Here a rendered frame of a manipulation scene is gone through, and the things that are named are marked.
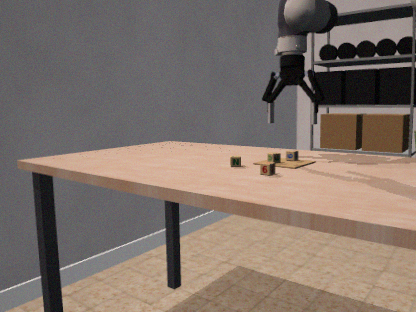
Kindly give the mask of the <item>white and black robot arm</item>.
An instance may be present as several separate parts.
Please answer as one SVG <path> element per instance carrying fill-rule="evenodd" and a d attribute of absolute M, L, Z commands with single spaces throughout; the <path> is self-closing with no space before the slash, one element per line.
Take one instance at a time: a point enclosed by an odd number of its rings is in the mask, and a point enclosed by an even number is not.
<path fill-rule="evenodd" d="M 312 33 L 304 29 L 319 34 L 327 33 L 333 29 L 337 19 L 337 9 L 329 1 L 280 0 L 277 54 L 303 55 L 307 52 L 307 34 Z"/>

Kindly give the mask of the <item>tan flat mat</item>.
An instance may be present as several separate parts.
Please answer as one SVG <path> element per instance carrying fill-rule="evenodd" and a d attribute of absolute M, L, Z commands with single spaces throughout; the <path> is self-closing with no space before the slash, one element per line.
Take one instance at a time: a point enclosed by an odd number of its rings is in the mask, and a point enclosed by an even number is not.
<path fill-rule="evenodd" d="M 263 162 L 267 162 L 267 160 L 255 162 L 255 165 L 260 165 L 260 163 L 263 163 Z M 296 168 L 303 167 L 303 166 L 306 166 L 315 162 L 316 161 L 308 161 L 308 160 L 288 161 L 286 160 L 286 158 L 281 158 L 281 162 L 276 163 L 276 167 L 296 169 Z"/>

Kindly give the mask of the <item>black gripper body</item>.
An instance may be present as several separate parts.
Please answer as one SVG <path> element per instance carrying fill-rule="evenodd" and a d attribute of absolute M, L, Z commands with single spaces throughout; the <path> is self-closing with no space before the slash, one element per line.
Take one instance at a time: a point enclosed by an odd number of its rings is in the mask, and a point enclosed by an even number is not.
<path fill-rule="evenodd" d="M 289 68 L 283 68 L 289 67 Z M 284 82 L 285 85 L 298 85 L 297 82 L 292 78 L 292 74 L 296 74 L 300 80 L 303 80 L 305 67 L 305 56 L 304 55 L 284 55 L 280 57 L 280 73 L 279 76 L 282 79 L 285 74 L 288 74 L 288 78 Z"/>

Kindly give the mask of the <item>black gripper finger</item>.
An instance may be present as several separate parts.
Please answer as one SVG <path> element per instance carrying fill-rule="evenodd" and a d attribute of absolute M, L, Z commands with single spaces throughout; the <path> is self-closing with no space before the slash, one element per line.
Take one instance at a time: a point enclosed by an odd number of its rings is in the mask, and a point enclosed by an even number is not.
<path fill-rule="evenodd" d="M 277 96 L 280 94 L 280 92 L 283 90 L 283 88 L 286 87 L 284 82 L 288 78 L 288 74 L 285 74 L 283 76 L 281 81 L 278 83 L 278 86 L 273 91 L 274 86 L 275 86 L 278 78 L 279 78 L 279 73 L 271 72 L 270 81 L 269 81 L 268 86 L 265 90 L 265 93 L 262 97 L 262 100 L 267 102 L 268 123 L 274 123 L 274 100 L 277 98 Z M 272 93 L 272 91 L 273 91 L 273 93 Z"/>
<path fill-rule="evenodd" d="M 317 113 L 318 113 L 318 103 L 325 99 L 321 88 L 315 78 L 315 71 L 308 70 L 304 71 L 304 75 L 306 75 L 310 83 L 316 93 L 316 95 L 312 92 L 312 90 L 308 87 L 304 80 L 300 80 L 296 74 L 292 74 L 292 78 L 297 82 L 297 84 L 304 90 L 304 92 L 308 95 L 308 97 L 312 100 L 311 104 L 311 125 L 317 124 Z M 321 96 L 322 95 L 322 96 Z M 317 98 L 316 98 L 317 96 Z"/>

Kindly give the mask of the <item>wooden letter block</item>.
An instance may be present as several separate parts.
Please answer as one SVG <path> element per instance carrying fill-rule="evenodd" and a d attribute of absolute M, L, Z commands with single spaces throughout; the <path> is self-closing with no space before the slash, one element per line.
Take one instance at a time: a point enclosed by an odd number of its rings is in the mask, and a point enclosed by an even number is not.
<path fill-rule="evenodd" d="M 273 162 L 260 163 L 260 174 L 269 175 L 269 176 L 275 174 L 275 163 Z"/>
<path fill-rule="evenodd" d="M 296 151 L 296 150 L 286 151 L 286 160 L 288 160 L 288 161 L 298 160 L 298 151 Z"/>
<path fill-rule="evenodd" d="M 240 156 L 230 156 L 230 166 L 231 167 L 241 167 L 241 157 Z"/>
<path fill-rule="evenodd" d="M 281 153 L 277 153 L 277 152 L 267 153 L 267 162 L 280 163 Z"/>

